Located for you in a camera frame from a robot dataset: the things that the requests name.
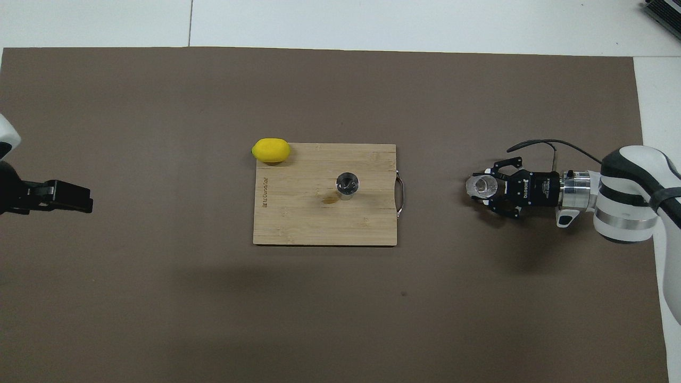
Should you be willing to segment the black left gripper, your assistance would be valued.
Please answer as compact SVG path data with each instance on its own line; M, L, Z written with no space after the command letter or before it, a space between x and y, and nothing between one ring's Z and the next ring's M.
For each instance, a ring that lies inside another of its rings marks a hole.
M1 162L1 215L27 215L27 209L15 204L26 192L24 182L7 162ZM27 182L28 209L34 211L77 211L92 213L92 191L65 181Z

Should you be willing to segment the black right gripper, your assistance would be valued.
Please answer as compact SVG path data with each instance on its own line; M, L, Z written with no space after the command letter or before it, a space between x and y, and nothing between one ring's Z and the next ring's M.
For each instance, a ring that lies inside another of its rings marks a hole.
M513 167L515 172L506 174L503 168ZM519 218L521 207L557 207L560 204L560 175L552 172L524 170L520 156L495 162L482 172L494 179L508 179L508 198L482 199L481 202L493 213L506 218Z

